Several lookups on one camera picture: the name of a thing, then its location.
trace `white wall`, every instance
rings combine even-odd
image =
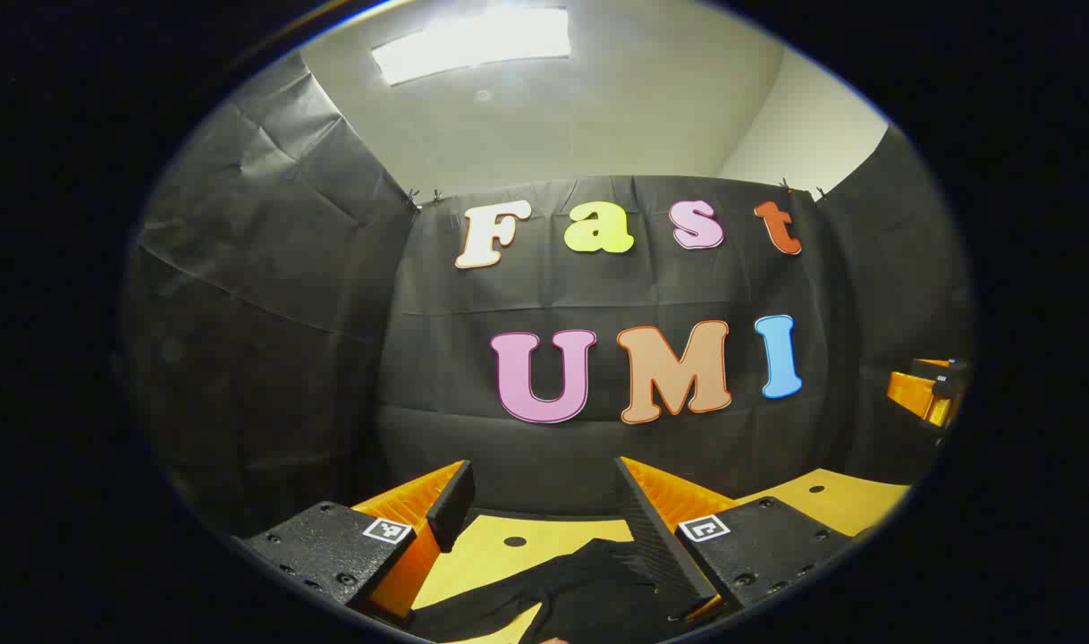
[[[885,118],[837,77],[786,48],[779,76],[719,177],[820,197],[874,151]]]

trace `white ceiling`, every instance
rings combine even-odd
[[[418,201],[601,174],[715,177],[776,78],[784,48],[695,0],[570,0],[565,60],[492,62],[389,87],[370,48],[509,5],[413,0],[325,34],[303,57]],[[522,8],[560,2],[519,1]],[[476,99],[488,90],[487,102]]]

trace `black fabric backdrop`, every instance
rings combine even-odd
[[[512,244],[490,267],[457,269],[469,207],[527,199]],[[685,250],[668,208],[702,199],[715,208],[725,240]],[[607,201],[627,212],[635,244],[625,253],[580,253],[564,243],[568,211]],[[776,202],[803,243],[787,256],[752,209]],[[598,177],[458,195],[427,205],[397,268],[381,374],[377,439],[394,481],[458,458],[477,477],[476,505],[547,514],[605,514],[612,459],[625,455],[729,495],[756,491],[827,463],[843,429],[840,336],[848,320],[840,257],[806,192],[721,179]],[[767,354],[754,323],[794,318],[792,341],[802,390],[769,400]],[[730,331],[725,367],[733,401],[720,412],[627,425],[629,362],[615,343],[623,329],[659,327],[680,353],[692,327],[722,319]],[[589,396],[576,418],[555,425],[513,418],[501,406],[488,342],[507,331],[541,338],[533,353],[534,394],[561,392],[561,353],[552,335],[597,333],[589,350]]]
[[[455,268],[464,211],[518,199],[533,215],[501,262]],[[672,238],[668,208],[695,199],[724,228],[715,248]],[[629,252],[565,245],[567,212],[590,201],[625,208]],[[792,216],[798,256],[754,216],[768,201]],[[462,458],[480,508],[600,517],[617,512],[619,455],[732,497],[820,466],[916,481],[933,442],[885,400],[885,380],[914,357],[969,354],[963,280],[944,204],[896,132],[818,207],[781,186],[598,177],[418,212],[290,57],[201,123],[160,179],[129,263],[127,337],[160,462],[219,528],[249,535]],[[752,325],[776,314],[794,318],[803,388],[769,400]],[[619,331],[659,327],[678,353],[706,319],[730,327],[732,405],[622,423]],[[555,425],[513,418],[488,342],[539,336],[533,387],[548,399],[561,388],[550,341],[566,329],[597,333],[587,405]]]
[[[218,528],[380,486],[360,443],[416,211],[297,54],[161,175],[129,265],[133,382],[163,469]]]

